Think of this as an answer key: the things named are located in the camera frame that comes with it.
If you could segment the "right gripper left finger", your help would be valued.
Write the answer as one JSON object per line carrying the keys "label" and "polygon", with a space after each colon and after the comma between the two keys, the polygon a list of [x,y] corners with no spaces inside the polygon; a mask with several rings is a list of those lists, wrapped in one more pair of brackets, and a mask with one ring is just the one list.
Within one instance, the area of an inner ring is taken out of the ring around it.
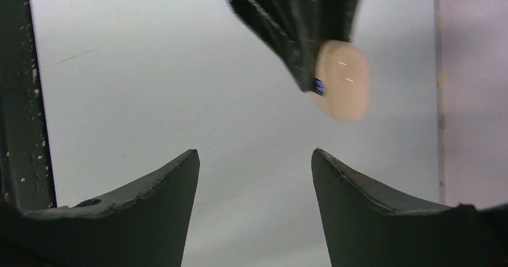
{"label": "right gripper left finger", "polygon": [[180,266],[200,160],[163,167],[74,207],[1,205],[2,266]]}

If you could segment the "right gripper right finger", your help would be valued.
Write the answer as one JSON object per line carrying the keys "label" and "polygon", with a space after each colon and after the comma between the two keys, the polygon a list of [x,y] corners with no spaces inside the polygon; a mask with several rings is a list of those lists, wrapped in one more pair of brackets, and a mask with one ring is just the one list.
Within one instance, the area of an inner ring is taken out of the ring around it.
{"label": "right gripper right finger", "polygon": [[507,205],[426,201],[324,150],[312,176],[332,266],[506,266]]}

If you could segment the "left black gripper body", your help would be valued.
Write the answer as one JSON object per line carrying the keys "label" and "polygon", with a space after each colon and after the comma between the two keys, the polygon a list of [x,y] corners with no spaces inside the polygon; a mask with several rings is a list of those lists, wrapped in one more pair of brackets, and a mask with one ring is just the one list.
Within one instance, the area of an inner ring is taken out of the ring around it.
{"label": "left black gripper body", "polygon": [[1,201],[56,206],[30,0],[1,0]]}

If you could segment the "beige earbud charging case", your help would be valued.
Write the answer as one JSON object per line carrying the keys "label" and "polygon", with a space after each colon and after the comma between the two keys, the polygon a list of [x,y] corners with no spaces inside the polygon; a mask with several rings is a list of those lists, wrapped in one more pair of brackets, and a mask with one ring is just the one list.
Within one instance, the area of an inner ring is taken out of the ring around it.
{"label": "beige earbud charging case", "polygon": [[363,52],[351,43],[327,41],[316,60],[314,103],[336,120],[354,122],[365,113],[369,97],[370,76]]}

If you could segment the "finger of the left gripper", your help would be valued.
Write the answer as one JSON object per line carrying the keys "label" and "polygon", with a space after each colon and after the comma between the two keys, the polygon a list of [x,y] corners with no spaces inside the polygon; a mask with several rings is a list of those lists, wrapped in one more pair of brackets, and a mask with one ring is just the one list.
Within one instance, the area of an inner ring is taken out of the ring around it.
{"label": "finger of the left gripper", "polygon": [[227,0],[233,13],[283,61],[303,92],[317,92],[325,42],[351,41],[360,0]]}

